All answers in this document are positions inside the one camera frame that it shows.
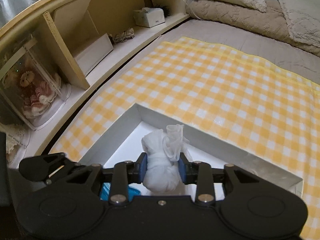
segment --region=black fuzzy object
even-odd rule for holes
[[[153,8],[161,8],[163,10],[163,14],[165,18],[167,18],[170,15],[170,9],[167,5],[165,6],[156,5]]]

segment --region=white cloth bundle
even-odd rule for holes
[[[168,135],[155,130],[141,140],[143,150],[148,154],[147,172],[143,185],[152,192],[173,191],[181,182],[178,162],[181,150],[189,161],[191,156],[183,138],[183,125],[168,125]]]

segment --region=yellow and white checkered pattern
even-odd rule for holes
[[[182,37],[101,91],[52,149],[78,161],[132,104],[201,129],[304,180],[305,239],[320,239],[320,86],[261,57]]]

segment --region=doll face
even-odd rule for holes
[[[27,87],[30,83],[33,82],[35,74],[32,71],[26,71],[21,75],[20,86]]]

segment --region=blue gripper pad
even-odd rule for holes
[[[144,157],[143,157],[143,160],[140,164],[140,169],[139,169],[139,179],[141,182],[143,182],[143,179],[144,179],[144,176],[146,175],[146,171],[147,171],[147,158],[148,158],[148,155],[146,154]]]
[[[187,180],[186,167],[181,158],[178,160],[178,166],[179,166],[179,173],[180,173],[181,180],[183,183],[185,183]]]

